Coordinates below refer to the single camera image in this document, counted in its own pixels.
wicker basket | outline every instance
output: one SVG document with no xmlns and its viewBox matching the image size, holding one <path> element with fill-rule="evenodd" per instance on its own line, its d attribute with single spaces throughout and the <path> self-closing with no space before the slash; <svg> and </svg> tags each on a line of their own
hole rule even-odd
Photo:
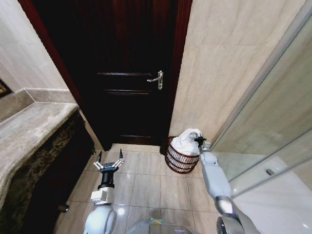
<svg viewBox="0 0 312 234">
<path fill-rule="evenodd" d="M 186 174 L 191 172 L 199 160 L 199 155 L 188 156 L 179 153 L 176 151 L 172 145 L 171 141 L 175 138 L 175 136 L 168 137 L 168 149 L 167 154 L 165 156 L 165 161 L 168 167 L 174 172 L 180 174 Z"/>
</svg>

white cloth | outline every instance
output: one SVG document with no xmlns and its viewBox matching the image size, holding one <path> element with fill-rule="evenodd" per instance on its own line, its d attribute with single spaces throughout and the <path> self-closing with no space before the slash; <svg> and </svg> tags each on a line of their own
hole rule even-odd
<svg viewBox="0 0 312 234">
<path fill-rule="evenodd" d="M 198 143 L 194 141 L 194 139 L 200 136 L 201 131 L 199 129 L 189 128 L 185 130 L 180 136 L 173 138 L 171 145 L 181 154 L 196 156 L 199 155 L 199 149 Z"/>
</svg>

countertop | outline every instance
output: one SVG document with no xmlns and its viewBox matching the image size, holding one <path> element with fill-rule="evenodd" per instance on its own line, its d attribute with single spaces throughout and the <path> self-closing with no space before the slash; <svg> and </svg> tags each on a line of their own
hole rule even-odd
<svg viewBox="0 0 312 234">
<path fill-rule="evenodd" d="M 0 209 L 15 172 L 77 108 L 76 104 L 35 102 L 0 123 Z"/>
</svg>

door handle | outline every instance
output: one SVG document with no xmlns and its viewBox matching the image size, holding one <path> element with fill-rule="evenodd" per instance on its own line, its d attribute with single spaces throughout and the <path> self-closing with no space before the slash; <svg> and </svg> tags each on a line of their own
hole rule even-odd
<svg viewBox="0 0 312 234">
<path fill-rule="evenodd" d="M 154 82 L 156 80 L 158 80 L 158 89 L 161 90 L 162 89 L 162 82 L 163 82 L 163 75 L 164 73 L 160 70 L 158 72 L 158 76 L 155 79 L 147 79 L 147 82 Z"/>
</svg>

door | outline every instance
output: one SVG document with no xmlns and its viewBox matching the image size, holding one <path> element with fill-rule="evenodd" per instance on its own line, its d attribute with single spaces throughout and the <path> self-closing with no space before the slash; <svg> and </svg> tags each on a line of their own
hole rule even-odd
<svg viewBox="0 0 312 234">
<path fill-rule="evenodd" d="M 179 10 L 184 3 L 177 0 L 31 2 L 104 148 L 112 143 L 161 145 L 176 93 L 173 64 L 179 69 L 182 58 L 174 56 L 175 37 L 184 24 L 185 33 L 179 35 L 183 50 L 191 1 L 186 1 L 183 20 Z"/>
</svg>

